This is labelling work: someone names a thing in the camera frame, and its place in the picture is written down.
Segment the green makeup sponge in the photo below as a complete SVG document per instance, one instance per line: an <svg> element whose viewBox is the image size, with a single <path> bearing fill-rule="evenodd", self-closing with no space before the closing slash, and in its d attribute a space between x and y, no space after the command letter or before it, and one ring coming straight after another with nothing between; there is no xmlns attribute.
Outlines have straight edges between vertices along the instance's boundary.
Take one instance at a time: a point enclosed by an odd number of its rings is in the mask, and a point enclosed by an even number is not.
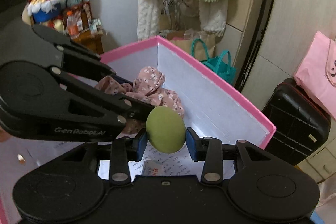
<svg viewBox="0 0 336 224"><path fill-rule="evenodd" d="M159 152L175 153L186 140L186 126L183 118L169 107L157 106L146 120L147 137Z"/></svg>

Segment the pink floral fabric garment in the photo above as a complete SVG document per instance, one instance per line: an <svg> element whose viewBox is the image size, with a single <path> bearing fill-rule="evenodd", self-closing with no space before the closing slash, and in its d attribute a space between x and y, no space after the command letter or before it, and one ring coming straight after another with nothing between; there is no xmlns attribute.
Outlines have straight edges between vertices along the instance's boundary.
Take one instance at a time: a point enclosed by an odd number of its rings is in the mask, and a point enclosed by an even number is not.
<svg viewBox="0 0 336 224"><path fill-rule="evenodd" d="M132 84L120 84L115 78L106 76L95 88L109 95L125 94L154 107L169 107L183 117L185 111L181 99L175 91L163 87L165 80L165 75L154 67L144 67Z"/></svg>

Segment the pink cardboard shoe box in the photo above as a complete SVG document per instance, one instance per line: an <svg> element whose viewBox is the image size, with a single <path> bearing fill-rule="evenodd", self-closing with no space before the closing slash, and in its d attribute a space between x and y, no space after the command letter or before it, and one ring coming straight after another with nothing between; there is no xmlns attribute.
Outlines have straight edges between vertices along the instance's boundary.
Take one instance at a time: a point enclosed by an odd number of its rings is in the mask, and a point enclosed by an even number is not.
<svg viewBox="0 0 336 224"><path fill-rule="evenodd" d="M229 144L245 139L265 148L276 130L235 88L159 36L106 52L101 60L127 80L135 79L144 67L157 68L166 77L163 86L181 99L185 124L201 136ZM16 223L21 218L12 198L18 179L75 147L73 142L15 137L1 144L1 223Z"/></svg>

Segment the teal tote bag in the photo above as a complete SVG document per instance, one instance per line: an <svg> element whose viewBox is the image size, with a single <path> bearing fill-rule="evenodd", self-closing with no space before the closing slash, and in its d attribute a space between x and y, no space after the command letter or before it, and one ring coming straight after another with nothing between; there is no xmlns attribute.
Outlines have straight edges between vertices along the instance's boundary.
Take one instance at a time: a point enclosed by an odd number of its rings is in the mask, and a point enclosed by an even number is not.
<svg viewBox="0 0 336 224"><path fill-rule="evenodd" d="M236 68L232 66L231 53L229 50L224 50L220 56L210 58L205 42L199 38L194 39L191 45L191 55L195 57L195 46L200 42L206 54L206 59L201 61L203 65L212 70L220 78L224 79L230 85L233 84L236 75Z"/></svg>

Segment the wooden shelf with clutter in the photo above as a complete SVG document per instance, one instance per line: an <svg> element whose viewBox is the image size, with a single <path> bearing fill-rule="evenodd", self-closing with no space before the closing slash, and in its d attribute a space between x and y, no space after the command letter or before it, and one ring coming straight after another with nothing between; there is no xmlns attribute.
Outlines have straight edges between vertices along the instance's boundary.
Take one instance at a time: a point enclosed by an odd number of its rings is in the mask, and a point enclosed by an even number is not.
<svg viewBox="0 0 336 224"><path fill-rule="evenodd" d="M100 21L92 15L89 0L28 0L27 24L41 24L69 36L76 43L102 54Z"/></svg>

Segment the brown paper bag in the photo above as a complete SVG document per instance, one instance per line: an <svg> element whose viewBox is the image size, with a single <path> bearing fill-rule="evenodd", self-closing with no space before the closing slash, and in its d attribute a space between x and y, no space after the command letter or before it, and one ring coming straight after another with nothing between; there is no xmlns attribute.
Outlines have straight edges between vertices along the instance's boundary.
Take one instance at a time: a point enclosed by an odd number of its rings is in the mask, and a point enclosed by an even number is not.
<svg viewBox="0 0 336 224"><path fill-rule="evenodd" d="M159 35L199 61L215 56L215 35L192 28L182 31L163 30Z"/></svg>

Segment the black suitcase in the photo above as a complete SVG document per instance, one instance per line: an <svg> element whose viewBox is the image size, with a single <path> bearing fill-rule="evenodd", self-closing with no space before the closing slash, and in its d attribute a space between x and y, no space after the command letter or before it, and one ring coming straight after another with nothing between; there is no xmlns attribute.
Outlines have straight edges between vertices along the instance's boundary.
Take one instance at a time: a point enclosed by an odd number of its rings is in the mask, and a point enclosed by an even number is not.
<svg viewBox="0 0 336 224"><path fill-rule="evenodd" d="M291 165L305 160L329 137L329 114L293 78L276 86L262 113L276 126L265 150Z"/></svg>

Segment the pink paper shopping bag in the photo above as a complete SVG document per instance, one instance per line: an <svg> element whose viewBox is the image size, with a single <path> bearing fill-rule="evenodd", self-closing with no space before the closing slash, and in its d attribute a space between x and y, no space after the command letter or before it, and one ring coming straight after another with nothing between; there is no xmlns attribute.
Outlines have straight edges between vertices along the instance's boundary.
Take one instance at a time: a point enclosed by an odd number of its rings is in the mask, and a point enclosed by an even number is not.
<svg viewBox="0 0 336 224"><path fill-rule="evenodd" d="M316 32L294 79L316 104L335 118L335 41Z"/></svg>

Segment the beige wardrobe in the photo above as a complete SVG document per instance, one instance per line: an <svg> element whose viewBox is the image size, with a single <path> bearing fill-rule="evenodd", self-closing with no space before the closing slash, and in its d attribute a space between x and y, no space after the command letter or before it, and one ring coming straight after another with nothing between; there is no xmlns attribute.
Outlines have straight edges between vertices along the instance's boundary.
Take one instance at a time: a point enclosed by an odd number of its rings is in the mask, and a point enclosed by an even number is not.
<svg viewBox="0 0 336 224"><path fill-rule="evenodd" d="M262 110L273 90L293 75L317 31L335 39L335 0L274 0L242 94Z"/></svg>

